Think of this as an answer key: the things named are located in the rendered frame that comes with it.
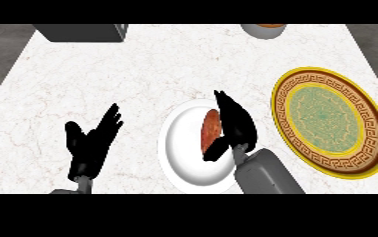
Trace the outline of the dark grey box appliance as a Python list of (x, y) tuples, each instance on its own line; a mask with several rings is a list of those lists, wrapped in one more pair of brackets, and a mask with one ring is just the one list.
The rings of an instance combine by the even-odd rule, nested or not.
[(126, 24), (33, 24), (50, 42), (122, 42)]

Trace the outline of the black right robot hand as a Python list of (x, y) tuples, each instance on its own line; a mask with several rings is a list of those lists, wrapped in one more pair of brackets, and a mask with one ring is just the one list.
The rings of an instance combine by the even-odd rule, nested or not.
[(245, 153), (250, 152), (256, 143), (256, 129), (252, 118), (222, 91), (214, 91), (221, 121), (221, 134), (214, 140), (202, 159), (215, 162), (228, 148), (247, 144)]

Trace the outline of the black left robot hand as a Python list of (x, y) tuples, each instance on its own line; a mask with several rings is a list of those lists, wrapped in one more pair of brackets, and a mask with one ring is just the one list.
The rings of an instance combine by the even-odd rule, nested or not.
[(94, 129), (84, 133), (73, 121), (64, 123), (66, 148), (72, 155), (67, 179), (85, 176), (92, 180), (101, 170), (107, 150), (122, 126), (118, 105), (112, 104)]

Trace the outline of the orange sweet potato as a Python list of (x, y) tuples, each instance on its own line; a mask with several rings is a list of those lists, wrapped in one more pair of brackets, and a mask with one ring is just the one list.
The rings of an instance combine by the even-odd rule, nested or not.
[(215, 109), (206, 112), (200, 128), (200, 151), (206, 152), (214, 140), (221, 134), (219, 113)]

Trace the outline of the yellow green patterned plate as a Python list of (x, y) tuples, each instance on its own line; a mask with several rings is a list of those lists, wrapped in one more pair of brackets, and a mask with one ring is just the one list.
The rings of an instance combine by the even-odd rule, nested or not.
[(378, 173), (378, 105), (346, 77), (320, 67), (289, 70), (270, 107), (280, 137), (315, 170), (343, 179)]

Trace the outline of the white plate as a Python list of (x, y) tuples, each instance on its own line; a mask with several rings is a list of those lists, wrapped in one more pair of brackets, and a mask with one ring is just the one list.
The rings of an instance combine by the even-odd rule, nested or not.
[(200, 128), (211, 109), (218, 109), (214, 100), (184, 102), (168, 114), (159, 132), (160, 168), (171, 184), (187, 194), (219, 194), (236, 183), (231, 149), (215, 162), (202, 160)]

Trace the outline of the grey pot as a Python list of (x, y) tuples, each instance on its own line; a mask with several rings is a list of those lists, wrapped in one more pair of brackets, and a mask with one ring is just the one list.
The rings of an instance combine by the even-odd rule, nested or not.
[(243, 31), (258, 39), (274, 39), (283, 32), (284, 24), (242, 24)]

